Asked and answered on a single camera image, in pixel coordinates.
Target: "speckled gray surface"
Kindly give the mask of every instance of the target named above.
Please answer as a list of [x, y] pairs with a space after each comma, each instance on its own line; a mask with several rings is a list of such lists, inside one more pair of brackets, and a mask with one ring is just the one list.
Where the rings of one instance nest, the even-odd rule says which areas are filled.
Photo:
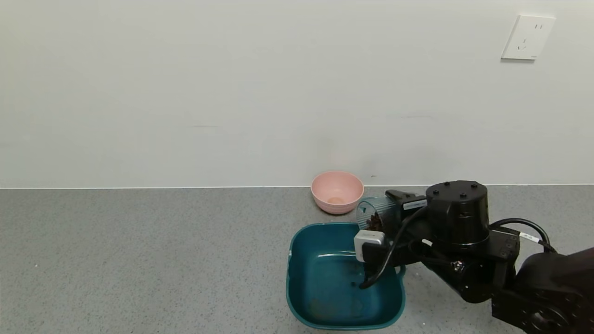
[[[489, 188], [493, 220], [533, 219], [562, 253], [594, 245], [592, 203], [592, 186]], [[0, 332], [322, 333], [286, 304], [287, 250], [301, 227], [345, 220], [307, 188], [3, 190]], [[521, 332], [421, 265], [405, 289], [400, 320], [374, 333]]]

